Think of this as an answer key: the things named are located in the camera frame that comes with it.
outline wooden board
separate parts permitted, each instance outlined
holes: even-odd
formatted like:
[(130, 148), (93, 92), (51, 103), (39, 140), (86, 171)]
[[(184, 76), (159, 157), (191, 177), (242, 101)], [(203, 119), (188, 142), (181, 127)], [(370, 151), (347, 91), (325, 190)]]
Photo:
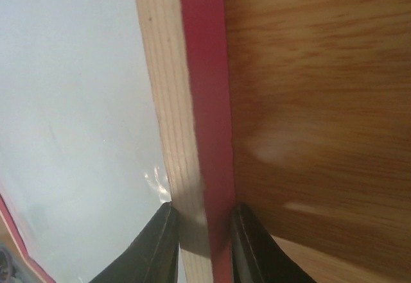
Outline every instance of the wooden board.
[(223, 0), (136, 0), (187, 282), (231, 280)]
[[(225, 0), (225, 10), (238, 199), (273, 235), (342, 270), (409, 282), (411, 0)], [(301, 262), (314, 277), (332, 271)]]

